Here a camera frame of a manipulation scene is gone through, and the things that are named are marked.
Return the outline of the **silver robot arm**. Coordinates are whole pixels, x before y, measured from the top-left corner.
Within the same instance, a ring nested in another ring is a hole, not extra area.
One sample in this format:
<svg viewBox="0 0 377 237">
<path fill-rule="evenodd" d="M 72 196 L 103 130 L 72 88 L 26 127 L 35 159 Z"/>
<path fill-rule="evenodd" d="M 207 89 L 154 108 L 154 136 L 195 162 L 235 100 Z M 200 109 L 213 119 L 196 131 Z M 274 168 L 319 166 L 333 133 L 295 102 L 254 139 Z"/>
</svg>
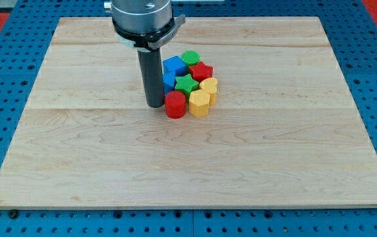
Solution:
<svg viewBox="0 0 377 237">
<path fill-rule="evenodd" d="M 186 22 L 184 14 L 174 16 L 171 0 L 109 0 L 103 7 L 121 43 L 144 53 L 170 42 Z"/>
</svg>

